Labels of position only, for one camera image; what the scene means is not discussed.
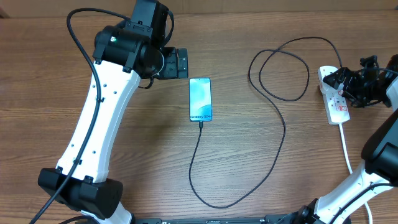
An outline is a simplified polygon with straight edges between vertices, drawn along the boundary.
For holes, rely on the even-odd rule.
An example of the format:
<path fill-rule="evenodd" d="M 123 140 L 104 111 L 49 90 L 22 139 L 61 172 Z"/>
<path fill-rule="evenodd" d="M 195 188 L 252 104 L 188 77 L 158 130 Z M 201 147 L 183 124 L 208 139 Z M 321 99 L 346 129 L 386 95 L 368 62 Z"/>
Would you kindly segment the Samsung Galaxy smartphone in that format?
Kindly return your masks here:
<path fill-rule="evenodd" d="M 210 78 L 189 79 L 189 113 L 191 122 L 213 118 Z"/>

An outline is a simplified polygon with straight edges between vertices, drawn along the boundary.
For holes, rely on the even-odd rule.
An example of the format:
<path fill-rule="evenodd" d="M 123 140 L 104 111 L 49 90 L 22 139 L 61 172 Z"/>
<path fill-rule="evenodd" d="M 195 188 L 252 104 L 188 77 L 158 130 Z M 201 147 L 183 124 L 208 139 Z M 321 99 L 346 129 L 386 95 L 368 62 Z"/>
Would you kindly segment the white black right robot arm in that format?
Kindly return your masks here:
<path fill-rule="evenodd" d="M 397 187 L 397 56 L 381 68 L 375 55 L 361 58 L 362 69 L 322 66 L 318 69 L 326 117 L 342 126 L 348 108 L 383 103 L 392 114 L 366 141 L 357 169 L 329 194 L 292 214 L 291 223 L 348 223 L 349 216 L 373 197 Z"/>

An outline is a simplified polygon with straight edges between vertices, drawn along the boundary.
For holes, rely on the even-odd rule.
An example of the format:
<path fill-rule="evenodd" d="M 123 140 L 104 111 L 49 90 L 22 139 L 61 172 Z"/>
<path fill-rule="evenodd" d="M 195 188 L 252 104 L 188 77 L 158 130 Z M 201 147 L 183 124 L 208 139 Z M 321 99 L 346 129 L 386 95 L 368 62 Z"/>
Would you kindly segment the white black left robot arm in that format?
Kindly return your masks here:
<path fill-rule="evenodd" d="M 95 37 L 85 55 L 92 78 L 75 132 L 54 168 L 40 171 L 38 184 L 59 202 L 80 212 L 85 223 L 134 223 L 122 203 L 123 184 L 110 179 L 109 161 L 124 111 L 141 80 L 188 77 L 185 48 L 168 45 L 172 11 L 158 1 L 137 1 L 131 17 L 122 16 Z"/>

